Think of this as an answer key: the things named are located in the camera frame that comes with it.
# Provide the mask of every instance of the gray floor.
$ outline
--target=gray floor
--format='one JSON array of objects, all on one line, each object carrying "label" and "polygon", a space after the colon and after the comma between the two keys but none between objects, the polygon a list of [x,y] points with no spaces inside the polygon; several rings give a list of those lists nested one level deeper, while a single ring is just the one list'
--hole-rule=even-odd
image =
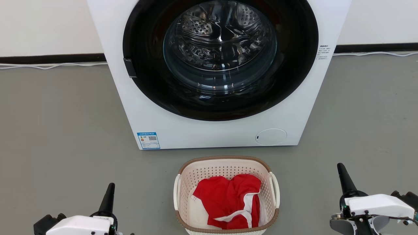
[{"label": "gray floor", "polygon": [[46,214],[90,215],[110,182],[121,232],[185,234],[172,202],[181,165],[247,155],[266,161],[280,185],[280,215],[265,234],[335,235],[338,162],[369,194],[418,193],[417,104],[418,56],[335,57],[298,146],[140,151],[106,66],[3,70],[2,234],[30,235]]}]

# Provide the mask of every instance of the basket handle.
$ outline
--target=basket handle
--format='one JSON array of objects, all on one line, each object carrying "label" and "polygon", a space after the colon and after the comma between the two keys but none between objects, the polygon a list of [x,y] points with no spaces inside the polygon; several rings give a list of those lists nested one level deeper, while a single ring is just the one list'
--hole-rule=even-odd
[{"label": "basket handle", "polygon": [[273,172],[270,173],[270,185],[274,190],[272,190],[273,194],[273,200],[274,200],[274,206],[276,208],[279,208],[280,206],[280,189],[279,189],[279,183],[277,182],[276,176],[273,174]]},{"label": "basket handle", "polygon": [[176,179],[174,180],[174,190],[173,190],[173,202],[174,202],[174,209],[178,210],[178,205],[179,205],[179,194],[180,194],[180,183],[181,183],[181,179],[180,179],[180,174],[178,174],[176,176]]}]

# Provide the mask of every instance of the white cable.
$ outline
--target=white cable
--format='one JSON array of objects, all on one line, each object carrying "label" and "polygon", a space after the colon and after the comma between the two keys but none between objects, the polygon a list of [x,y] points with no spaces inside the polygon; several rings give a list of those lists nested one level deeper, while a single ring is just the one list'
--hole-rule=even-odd
[{"label": "white cable", "polygon": [[7,66],[7,67],[0,67],[0,69],[16,69],[16,68],[35,68],[35,69],[53,69],[58,66],[83,66],[83,67],[90,67],[96,65],[107,65],[107,63],[92,63],[92,64],[76,64],[76,63],[62,63],[62,64],[0,64],[0,66]]},{"label": "white cable", "polygon": [[391,56],[411,56],[416,55],[418,52],[398,52],[398,53],[390,53],[390,52],[369,52],[369,53],[339,53],[334,54],[333,56],[368,56],[368,55],[391,55]]},{"label": "white cable", "polygon": [[[416,55],[418,52],[398,52],[398,53],[390,53],[390,52],[369,52],[369,53],[339,53],[333,54],[333,56],[368,56],[368,55],[391,55],[391,56],[411,56]],[[96,65],[107,65],[107,63],[92,63],[92,64],[76,64],[76,63],[62,63],[62,64],[0,64],[0,69],[16,69],[16,68],[35,68],[35,69],[53,69],[58,66],[96,66]]]}]

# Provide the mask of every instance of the white washing machine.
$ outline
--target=white washing machine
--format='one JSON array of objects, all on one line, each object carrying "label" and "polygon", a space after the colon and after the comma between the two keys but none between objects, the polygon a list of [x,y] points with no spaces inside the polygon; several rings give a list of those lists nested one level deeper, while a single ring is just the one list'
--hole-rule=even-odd
[{"label": "white washing machine", "polygon": [[88,0],[143,150],[297,145],[350,3]]}]

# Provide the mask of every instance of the sticker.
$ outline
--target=sticker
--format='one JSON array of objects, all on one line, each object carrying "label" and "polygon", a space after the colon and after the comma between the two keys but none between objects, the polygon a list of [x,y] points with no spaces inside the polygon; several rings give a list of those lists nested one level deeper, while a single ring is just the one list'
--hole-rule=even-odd
[{"label": "sticker", "polygon": [[113,225],[113,223],[115,222],[115,219],[113,219],[112,217],[106,217],[106,216],[93,216],[93,218],[99,218],[99,219],[103,219],[103,220],[109,220],[110,224]]},{"label": "sticker", "polygon": [[328,59],[331,52],[331,47],[328,45],[320,45],[315,59]]},{"label": "sticker", "polygon": [[160,149],[157,133],[143,132],[137,133],[139,142],[141,142],[142,149]]}]

